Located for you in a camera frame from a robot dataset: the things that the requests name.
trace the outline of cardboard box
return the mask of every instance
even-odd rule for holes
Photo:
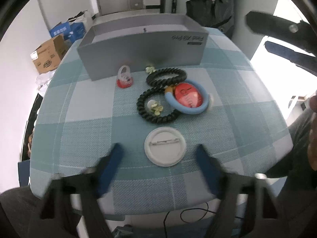
[[[39,74],[42,74],[56,69],[67,50],[63,35],[58,35],[40,45],[31,53],[31,59]]]

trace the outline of blue box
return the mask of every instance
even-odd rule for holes
[[[20,187],[27,186],[30,177],[30,160],[18,162],[18,173]]]
[[[50,30],[51,37],[57,36],[59,34],[64,35],[64,40],[70,40],[73,44],[76,40],[81,39],[86,34],[84,23],[73,23],[70,24],[68,21],[59,24]]]

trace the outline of checkered tablecloth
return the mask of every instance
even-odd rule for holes
[[[204,144],[230,171],[264,172],[291,150],[286,123],[245,55],[217,29],[200,65],[181,67],[212,94],[214,104],[199,115],[182,114],[166,124],[185,137],[187,151],[175,166],[148,160],[146,136],[159,127],[143,120],[136,101],[147,90],[146,72],[133,72],[133,86],[120,89],[116,76],[92,82],[74,43],[57,69],[41,105],[31,155],[31,189],[43,195],[54,173],[66,176],[94,166],[120,142],[126,155],[100,200],[106,214],[147,214],[194,206],[213,198],[194,159]],[[171,108],[161,98],[164,111]]]

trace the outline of black cable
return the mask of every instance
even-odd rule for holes
[[[178,76],[168,78],[168,79],[156,80],[157,77],[160,77],[166,74],[178,74]],[[183,82],[184,80],[186,80],[186,78],[187,78],[186,71],[183,71],[177,68],[165,68],[165,69],[159,69],[155,72],[152,72],[146,78],[146,83],[152,87],[167,87],[167,86],[179,84]]]
[[[164,94],[164,91],[165,90],[162,87],[154,87],[152,89],[148,89],[140,95],[140,97],[137,100],[137,111],[143,119],[151,123],[160,124],[174,121],[178,118],[178,116],[180,116],[181,112],[176,109],[166,116],[156,116],[146,111],[145,100],[154,94]]]
[[[164,221],[163,221],[165,238],[167,238],[167,231],[166,231],[165,221],[166,221],[166,218],[167,218],[167,216],[168,216],[168,214],[169,214],[169,213],[170,213],[170,211],[169,211],[169,212],[167,212],[167,214],[166,214],[166,216],[165,216],[165,218],[164,218]]]
[[[183,220],[182,214],[183,214],[185,211],[195,210],[195,209],[204,210],[204,211],[206,211],[206,212],[210,212],[210,213],[216,214],[216,212],[214,212],[214,211],[207,210],[207,209],[204,209],[204,208],[201,208],[201,207],[195,207],[195,208],[189,208],[189,209],[183,210],[183,211],[180,213],[180,219],[181,219],[183,222],[188,223],[188,222],[186,222],[186,221]],[[239,217],[239,216],[235,216],[235,218],[237,218],[237,219],[244,219],[243,217]]]
[[[183,210],[182,213],[180,213],[180,220],[182,220],[184,223],[187,223],[187,224],[194,223],[194,222],[187,222],[187,221],[185,221],[185,220],[183,219],[182,214],[183,214],[183,212],[185,212],[186,210],[192,210],[192,208]],[[207,213],[208,213],[208,211],[206,211],[205,214],[204,214],[201,218],[199,218],[198,220],[196,220],[195,222],[198,222],[198,221],[202,220],[202,219],[207,215]]]

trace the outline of gray box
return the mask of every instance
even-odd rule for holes
[[[78,46],[91,80],[115,76],[122,65],[131,72],[199,65],[208,31],[180,14],[136,15],[93,26]]]

